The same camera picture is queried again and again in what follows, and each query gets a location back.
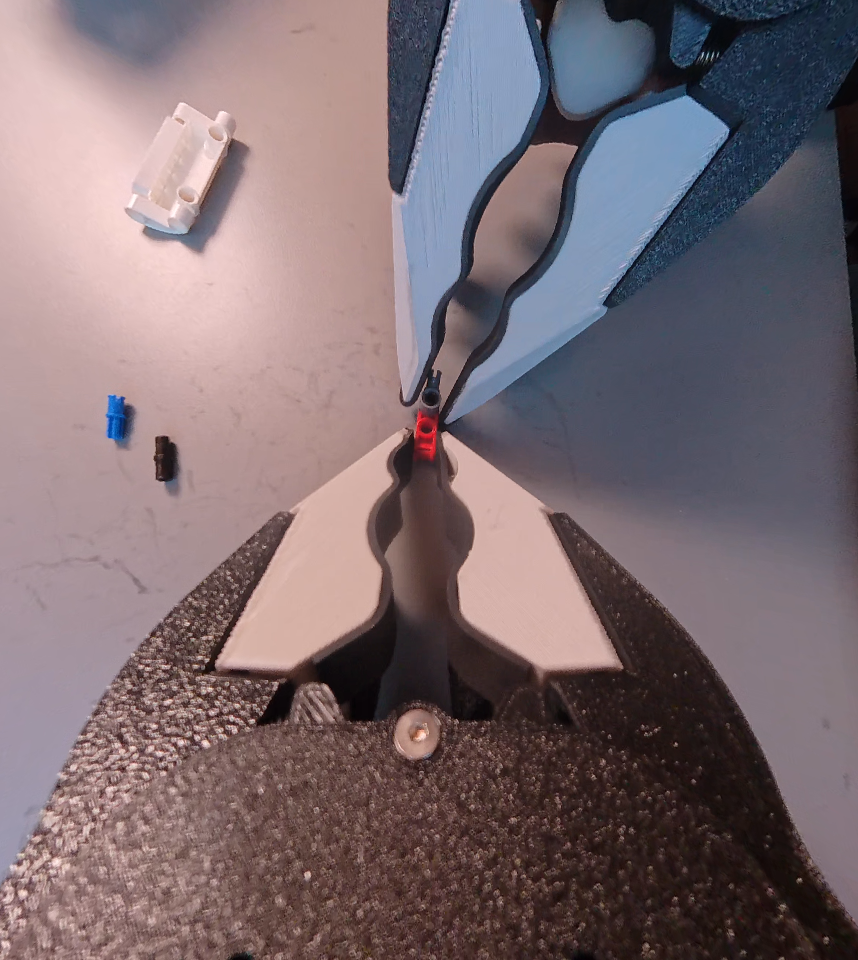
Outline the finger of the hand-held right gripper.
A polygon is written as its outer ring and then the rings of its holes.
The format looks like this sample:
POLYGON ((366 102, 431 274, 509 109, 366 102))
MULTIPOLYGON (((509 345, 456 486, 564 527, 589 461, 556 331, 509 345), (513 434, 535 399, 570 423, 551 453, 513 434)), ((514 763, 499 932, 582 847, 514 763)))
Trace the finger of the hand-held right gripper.
POLYGON ((442 411, 448 424, 492 399, 605 313, 604 302, 729 136, 686 92, 606 114, 570 164, 558 221, 507 291, 442 411))
POLYGON ((531 141, 547 61, 530 2, 391 3, 391 217, 400 399, 416 402, 483 210, 531 141))

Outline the white toy panel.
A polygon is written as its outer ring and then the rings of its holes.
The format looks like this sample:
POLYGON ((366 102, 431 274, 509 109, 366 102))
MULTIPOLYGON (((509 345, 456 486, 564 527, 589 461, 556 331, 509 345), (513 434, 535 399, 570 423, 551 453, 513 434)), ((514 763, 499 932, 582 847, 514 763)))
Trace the white toy panel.
POLYGON ((210 118, 179 103, 164 120, 134 178, 126 213, 162 233, 186 234, 235 130, 235 117, 226 111, 210 118))

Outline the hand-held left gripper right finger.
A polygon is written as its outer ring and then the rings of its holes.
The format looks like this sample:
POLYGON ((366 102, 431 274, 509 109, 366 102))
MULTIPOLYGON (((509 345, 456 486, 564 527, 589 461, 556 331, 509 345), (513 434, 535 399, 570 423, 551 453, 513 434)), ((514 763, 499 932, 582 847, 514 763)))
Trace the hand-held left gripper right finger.
POLYGON ((458 677, 498 706, 521 686, 621 671, 549 509, 459 439, 446 434, 443 448, 455 462, 443 493, 458 677))

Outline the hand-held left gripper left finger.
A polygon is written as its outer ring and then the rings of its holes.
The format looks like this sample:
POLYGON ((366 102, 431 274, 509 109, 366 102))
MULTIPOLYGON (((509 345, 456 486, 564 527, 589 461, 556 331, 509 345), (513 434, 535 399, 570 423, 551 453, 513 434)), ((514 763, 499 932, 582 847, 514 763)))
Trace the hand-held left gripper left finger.
POLYGON ((353 720, 373 719, 396 624, 387 546, 401 526, 403 429, 297 504, 215 661, 222 674, 319 681, 353 720))

